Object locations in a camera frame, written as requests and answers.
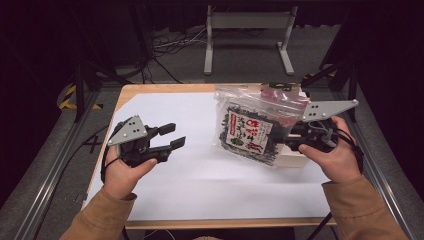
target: white paper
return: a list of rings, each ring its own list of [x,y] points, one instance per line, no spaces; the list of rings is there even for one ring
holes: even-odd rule
[[[213,97],[213,93],[139,94],[115,113],[112,126],[137,114],[151,127],[176,124],[175,132],[153,138],[152,146],[186,136],[184,147],[139,181],[128,220],[326,216],[329,207],[321,184],[328,179],[313,161],[303,168],[271,168],[214,146]],[[100,167],[96,169],[87,200],[102,186]]]

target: person's right hand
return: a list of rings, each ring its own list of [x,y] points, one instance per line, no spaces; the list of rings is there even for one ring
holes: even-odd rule
[[[333,116],[332,120],[337,128],[350,134],[343,118]],[[299,146],[299,151],[316,162],[324,174],[335,183],[348,182],[362,175],[352,147],[341,138],[338,139],[337,146],[329,153],[321,152],[305,144]]]

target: plastic bag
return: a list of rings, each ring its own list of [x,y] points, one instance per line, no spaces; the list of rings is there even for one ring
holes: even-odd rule
[[[302,119],[309,99],[265,85],[218,85],[215,89],[217,145],[273,166],[281,146],[269,140],[268,134],[287,136]]]

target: forearm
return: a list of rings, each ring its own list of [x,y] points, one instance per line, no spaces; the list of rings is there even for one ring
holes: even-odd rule
[[[323,187],[342,239],[407,239],[364,176]]]
[[[127,200],[118,200],[102,188],[75,216],[61,239],[118,239],[135,199],[131,194]]]

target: aluminum rail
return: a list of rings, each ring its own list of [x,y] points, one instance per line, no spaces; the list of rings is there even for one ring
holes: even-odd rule
[[[90,109],[91,106],[94,105],[98,95],[99,92],[89,93],[85,104],[85,109]],[[68,136],[66,137],[65,142],[62,148],[60,149],[59,154],[56,157],[56,160],[54,161],[50,172],[44,180],[44,183],[41,185],[41,188],[30,210],[28,211],[24,221],[22,222],[21,227],[16,233],[16,236],[14,238],[15,240],[34,238],[35,231],[42,224],[41,221],[43,220],[43,215],[45,211],[48,210],[48,203],[53,197],[53,191],[56,185],[59,183],[61,175],[60,173],[66,167],[67,160],[70,157],[70,154],[72,154],[71,148],[75,142],[76,137],[78,136],[78,133],[81,131],[81,128],[83,127],[87,116],[88,111],[85,111],[85,113],[81,116],[80,121],[74,124],[70,129]]]

